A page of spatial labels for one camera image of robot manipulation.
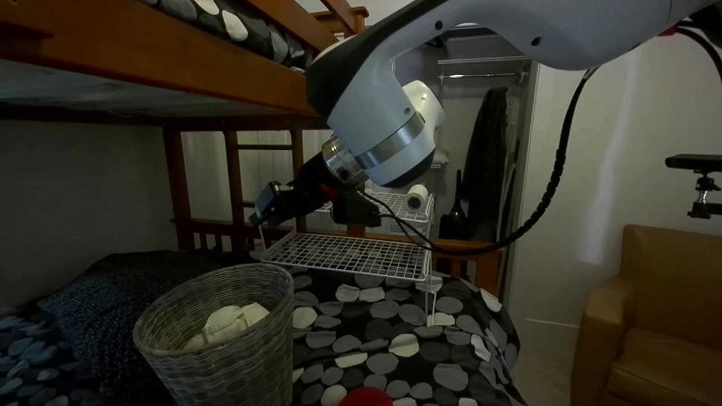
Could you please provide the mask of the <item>dark bottle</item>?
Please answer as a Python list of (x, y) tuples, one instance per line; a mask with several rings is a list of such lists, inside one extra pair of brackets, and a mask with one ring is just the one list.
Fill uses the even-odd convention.
[(454, 204), (451, 210), (440, 218), (439, 237), (440, 239), (467, 241), (469, 229), (466, 213), (461, 204), (462, 171), (456, 170), (456, 186), (454, 193)]

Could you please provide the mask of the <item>grey wicker basket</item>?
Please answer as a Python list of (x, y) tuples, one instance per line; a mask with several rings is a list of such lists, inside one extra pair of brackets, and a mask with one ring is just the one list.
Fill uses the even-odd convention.
[[(214, 343), (186, 347), (214, 311), (253, 303), (268, 315)], [(179, 406), (290, 406), (293, 304), (288, 270), (226, 267), (155, 300), (135, 324), (133, 340)]]

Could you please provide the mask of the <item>cream cloth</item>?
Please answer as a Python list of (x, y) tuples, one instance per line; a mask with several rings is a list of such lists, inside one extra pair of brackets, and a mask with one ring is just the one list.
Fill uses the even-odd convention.
[(224, 306), (211, 313), (201, 331), (186, 342), (184, 350), (202, 348), (206, 345), (232, 338), (243, 333), (269, 315), (260, 303), (246, 306)]

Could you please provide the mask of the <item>pebble print duvet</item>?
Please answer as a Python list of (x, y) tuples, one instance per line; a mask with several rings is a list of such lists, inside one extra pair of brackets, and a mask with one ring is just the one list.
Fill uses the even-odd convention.
[(498, 299), (431, 284), (293, 267), (292, 406), (338, 406), (372, 387), (393, 406), (526, 406), (520, 337)]

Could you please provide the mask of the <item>pebble print mattress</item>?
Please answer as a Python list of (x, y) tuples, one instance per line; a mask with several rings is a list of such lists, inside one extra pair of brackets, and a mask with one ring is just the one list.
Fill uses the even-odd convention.
[(232, 0), (137, 0), (297, 72), (314, 59), (309, 47)]

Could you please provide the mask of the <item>dark hanging coat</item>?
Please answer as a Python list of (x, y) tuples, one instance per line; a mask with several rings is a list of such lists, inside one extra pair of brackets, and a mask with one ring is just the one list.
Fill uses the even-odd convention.
[(469, 141), (461, 183), (473, 241), (495, 242), (507, 223), (511, 202), (508, 175), (508, 87), (486, 92)]

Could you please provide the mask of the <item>wooden bunk bed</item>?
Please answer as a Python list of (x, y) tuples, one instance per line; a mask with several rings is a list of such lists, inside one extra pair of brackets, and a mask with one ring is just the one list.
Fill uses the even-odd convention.
[(204, 96), (278, 114), (195, 117), (118, 117), (99, 107), (72, 109), (18, 102), (0, 108), (0, 119), (159, 126), (179, 248), (195, 251), (195, 236), (231, 238), (235, 253), (247, 253), (258, 236), (240, 219), (242, 193), (232, 195), (232, 223), (191, 218), (182, 131), (289, 130), (294, 172), (300, 169), (302, 130), (323, 129), (305, 102), (305, 79), (271, 59), (193, 28), (139, 0), (0, 0), (0, 61), (128, 82)]

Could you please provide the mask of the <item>red round object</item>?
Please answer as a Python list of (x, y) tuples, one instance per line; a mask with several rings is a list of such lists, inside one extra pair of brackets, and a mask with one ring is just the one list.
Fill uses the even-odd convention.
[(394, 401), (378, 388), (363, 386), (349, 391), (338, 406), (394, 406)]

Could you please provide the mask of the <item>dark speckled blanket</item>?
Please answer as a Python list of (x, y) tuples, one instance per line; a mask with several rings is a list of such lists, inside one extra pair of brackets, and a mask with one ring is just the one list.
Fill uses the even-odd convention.
[(143, 311), (207, 272), (248, 264), (247, 254), (148, 251), (111, 254), (39, 303), (80, 360), (100, 378), (103, 406), (173, 406), (173, 397), (133, 342)]

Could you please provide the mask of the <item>blue pebble print pillow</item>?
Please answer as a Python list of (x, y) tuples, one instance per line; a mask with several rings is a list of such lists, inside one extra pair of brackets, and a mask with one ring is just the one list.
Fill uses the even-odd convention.
[(56, 321), (25, 309), (0, 317), (0, 406), (102, 406), (99, 378)]

